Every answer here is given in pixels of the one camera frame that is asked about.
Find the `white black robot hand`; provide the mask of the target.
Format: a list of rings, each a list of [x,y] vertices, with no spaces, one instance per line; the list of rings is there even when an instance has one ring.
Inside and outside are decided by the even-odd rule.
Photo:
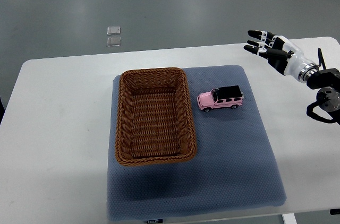
[[[319,65],[307,59],[304,52],[282,35],[269,31],[249,30],[244,49],[267,60],[268,64],[282,75],[290,75],[301,83],[319,70]]]

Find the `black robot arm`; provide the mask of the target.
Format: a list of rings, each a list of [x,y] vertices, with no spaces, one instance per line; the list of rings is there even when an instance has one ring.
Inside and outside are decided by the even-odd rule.
[[[339,124],[339,70],[336,68],[315,72],[307,80],[310,89],[318,89],[316,101],[307,106],[306,114],[319,122]],[[313,110],[320,107],[331,119],[319,116]]]

